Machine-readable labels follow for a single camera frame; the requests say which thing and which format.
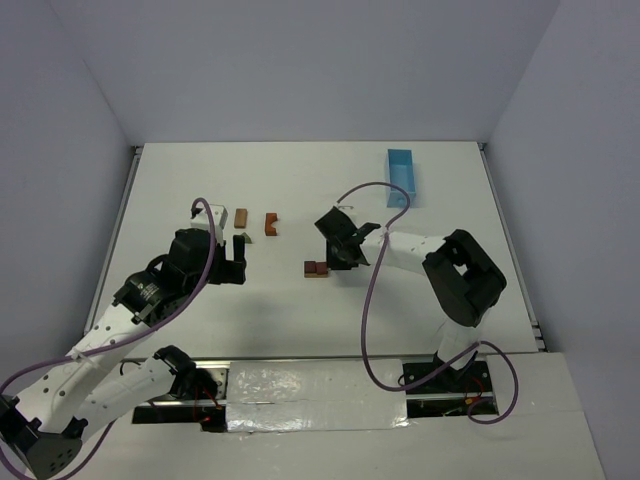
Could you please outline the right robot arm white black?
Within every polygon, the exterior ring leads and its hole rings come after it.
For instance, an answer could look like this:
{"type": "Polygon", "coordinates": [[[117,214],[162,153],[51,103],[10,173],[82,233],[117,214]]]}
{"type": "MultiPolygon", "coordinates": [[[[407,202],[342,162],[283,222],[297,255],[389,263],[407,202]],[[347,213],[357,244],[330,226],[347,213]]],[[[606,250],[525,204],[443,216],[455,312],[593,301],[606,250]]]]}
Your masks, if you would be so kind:
{"type": "Polygon", "coordinates": [[[469,232],[421,236],[370,222],[358,226],[338,207],[315,227],[326,241],[331,270],[380,265],[425,276],[448,318],[436,358],[456,372],[468,368],[476,356],[483,317],[507,286],[502,271],[469,232]]]}

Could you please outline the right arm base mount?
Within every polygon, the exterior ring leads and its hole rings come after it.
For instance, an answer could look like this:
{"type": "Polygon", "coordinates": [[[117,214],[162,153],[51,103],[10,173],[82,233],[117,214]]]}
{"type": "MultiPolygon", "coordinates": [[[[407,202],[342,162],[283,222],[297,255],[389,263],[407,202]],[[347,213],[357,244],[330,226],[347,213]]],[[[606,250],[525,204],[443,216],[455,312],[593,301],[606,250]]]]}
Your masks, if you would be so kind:
{"type": "Polygon", "coordinates": [[[474,361],[459,376],[444,372],[405,393],[409,419],[465,417],[474,405],[473,415],[497,416],[493,385],[486,361],[474,361]]]}

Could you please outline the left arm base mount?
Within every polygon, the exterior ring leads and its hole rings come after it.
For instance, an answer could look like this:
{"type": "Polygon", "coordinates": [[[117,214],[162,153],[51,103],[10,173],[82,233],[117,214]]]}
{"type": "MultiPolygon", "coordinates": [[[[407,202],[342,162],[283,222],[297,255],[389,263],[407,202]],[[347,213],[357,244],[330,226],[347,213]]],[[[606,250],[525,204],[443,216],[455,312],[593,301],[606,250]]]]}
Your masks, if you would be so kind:
{"type": "Polygon", "coordinates": [[[226,369],[197,368],[168,393],[137,406],[131,423],[190,424],[204,432],[225,433],[227,373],[226,369]]]}

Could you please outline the red brown square block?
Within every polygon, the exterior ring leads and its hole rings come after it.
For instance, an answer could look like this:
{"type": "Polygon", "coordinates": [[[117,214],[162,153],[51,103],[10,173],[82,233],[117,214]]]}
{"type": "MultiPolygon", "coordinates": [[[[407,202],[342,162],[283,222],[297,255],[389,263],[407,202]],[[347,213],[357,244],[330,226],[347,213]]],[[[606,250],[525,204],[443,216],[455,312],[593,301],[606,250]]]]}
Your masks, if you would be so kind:
{"type": "Polygon", "coordinates": [[[317,273],[317,264],[315,261],[304,262],[304,275],[315,275],[317,273]]]}

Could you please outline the light brown rectangular block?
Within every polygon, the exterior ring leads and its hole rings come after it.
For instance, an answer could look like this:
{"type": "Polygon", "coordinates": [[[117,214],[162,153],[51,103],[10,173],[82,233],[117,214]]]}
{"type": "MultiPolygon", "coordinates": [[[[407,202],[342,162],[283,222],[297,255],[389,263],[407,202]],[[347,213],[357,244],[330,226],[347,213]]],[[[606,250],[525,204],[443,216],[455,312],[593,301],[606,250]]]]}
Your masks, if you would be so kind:
{"type": "Polygon", "coordinates": [[[247,225],[248,210],[245,208],[238,208],[235,211],[234,227],[237,229],[244,229],[247,225]]]}

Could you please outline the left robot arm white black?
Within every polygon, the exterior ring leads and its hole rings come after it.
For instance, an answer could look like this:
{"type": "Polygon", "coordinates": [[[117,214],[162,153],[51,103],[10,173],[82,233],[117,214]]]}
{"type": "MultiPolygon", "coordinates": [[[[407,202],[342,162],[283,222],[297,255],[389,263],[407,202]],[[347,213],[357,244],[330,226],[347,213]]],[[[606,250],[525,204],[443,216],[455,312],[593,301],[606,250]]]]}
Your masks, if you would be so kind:
{"type": "Polygon", "coordinates": [[[218,381],[181,349],[162,347],[136,368],[114,375],[124,358],[162,321],[175,317],[197,286],[246,280],[245,240],[224,241],[206,230],[176,231],[168,253],[126,278],[94,328],[31,386],[1,397],[1,438],[31,477],[64,471],[84,443],[139,404],[156,397],[213,400],[218,381]]]}

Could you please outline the blue rectangular box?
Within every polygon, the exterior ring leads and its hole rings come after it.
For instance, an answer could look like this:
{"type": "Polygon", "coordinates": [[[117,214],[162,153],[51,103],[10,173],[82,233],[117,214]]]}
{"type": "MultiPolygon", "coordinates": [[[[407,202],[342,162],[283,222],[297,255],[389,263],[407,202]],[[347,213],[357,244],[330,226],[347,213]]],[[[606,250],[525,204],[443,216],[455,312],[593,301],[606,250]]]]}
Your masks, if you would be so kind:
{"type": "Polygon", "coordinates": [[[386,160],[387,182],[399,187],[399,190],[387,188],[387,207],[405,208],[413,206],[416,199],[416,181],[412,151],[408,149],[388,149],[386,160]]]}

